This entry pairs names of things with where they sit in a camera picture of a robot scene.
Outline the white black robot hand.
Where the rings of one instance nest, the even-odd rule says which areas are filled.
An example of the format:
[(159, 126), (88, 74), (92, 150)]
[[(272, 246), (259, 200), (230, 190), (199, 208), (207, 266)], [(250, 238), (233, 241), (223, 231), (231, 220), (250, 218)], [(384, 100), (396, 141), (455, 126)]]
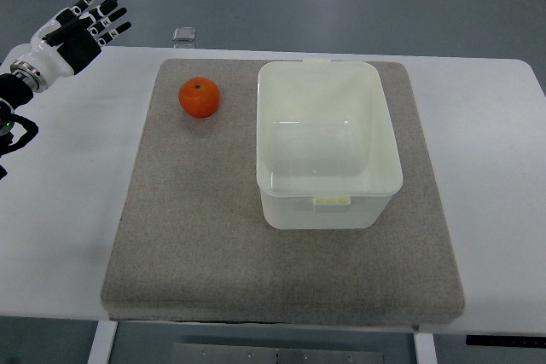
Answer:
[(125, 13), (118, 0), (78, 0), (34, 33), (29, 50), (14, 59), (10, 73), (33, 92), (79, 74), (102, 48), (131, 28), (129, 21), (119, 23)]

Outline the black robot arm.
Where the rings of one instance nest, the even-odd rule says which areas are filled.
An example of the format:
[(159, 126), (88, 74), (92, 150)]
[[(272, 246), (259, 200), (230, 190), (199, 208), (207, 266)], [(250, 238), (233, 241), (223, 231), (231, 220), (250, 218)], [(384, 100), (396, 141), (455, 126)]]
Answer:
[[(25, 147), (37, 134), (38, 126), (28, 118), (15, 113), (15, 109), (27, 104), (33, 91), (14, 74), (1, 75), (1, 156)], [(12, 129), (20, 125), (25, 133), (15, 142)]]

